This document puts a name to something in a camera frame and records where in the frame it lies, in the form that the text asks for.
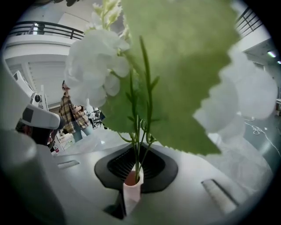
balcony railing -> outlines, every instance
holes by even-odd
[[[42,21],[17,22],[11,29],[9,36],[19,35],[53,35],[64,36],[70,39],[82,39],[84,37],[83,31],[56,23]]]
[[[236,29],[242,37],[247,36],[263,23],[249,7],[242,13],[236,21]]]

black vent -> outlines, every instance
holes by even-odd
[[[143,159],[146,146],[140,151],[140,162]],[[135,155],[131,145],[116,151],[102,159],[95,165],[95,174],[107,188],[122,190],[123,183],[135,164]],[[164,190],[177,175],[177,164],[170,157],[150,148],[144,164],[144,183],[142,193]]]
[[[142,146],[140,150],[140,162],[142,161],[146,148]],[[107,164],[109,171],[115,176],[125,181],[126,177],[135,164],[135,154],[133,149],[129,149],[122,155],[110,160]],[[165,162],[153,152],[149,151],[142,166],[144,180],[156,177],[165,167]]]
[[[17,75],[17,73],[14,74],[14,78],[15,78],[16,80],[18,80],[18,75]]]

pink vase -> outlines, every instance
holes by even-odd
[[[124,195],[124,203],[126,214],[129,215],[134,207],[137,205],[139,200],[141,199],[141,185],[144,183],[144,173],[142,168],[139,173],[140,179],[137,184],[135,184],[135,166],[132,171],[128,175],[125,183],[123,184],[123,195]]]

artificial flower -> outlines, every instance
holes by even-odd
[[[237,47],[228,54],[232,62],[220,71],[221,83],[211,88],[210,97],[194,114],[207,133],[218,133],[225,142],[243,136],[242,116],[267,118],[277,96],[277,85],[266,71],[254,66]]]
[[[122,31],[120,37],[123,38],[125,41],[128,41],[130,39],[130,31],[125,15],[123,15],[123,26],[124,30]]]
[[[86,25],[85,32],[92,29],[109,29],[122,12],[120,0],[106,0],[104,6],[93,4],[93,8],[91,22]]]
[[[115,32],[91,30],[82,40],[72,44],[66,60],[65,82],[70,87],[72,102],[100,107],[106,96],[115,96],[120,89],[120,77],[129,73],[129,63],[118,51],[129,45]]]

plaid shirt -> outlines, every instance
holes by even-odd
[[[71,112],[70,112],[70,109],[73,109],[74,107],[75,107],[75,105],[72,104],[72,102],[70,100],[70,96],[66,97],[65,93],[64,93],[63,97],[61,98],[61,107],[60,107],[60,110],[58,111],[58,113],[65,120],[64,129],[66,129],[67,132],[70,134],[73,134],[76,132],[76,130],[74,129],[74,124],[73,124],[74,121],[72,120]],[[78,125],[81,127],[81,129],[84,129],[87,126],[89,126],[90,122],[89,122],[88,117],[84,113],[84,110],[85,110],[84,106],[81,106],[81,107],[82,107],[81,110],[76,113],[73,113],[73,116],[74,116],[76,122],[78,123]]]

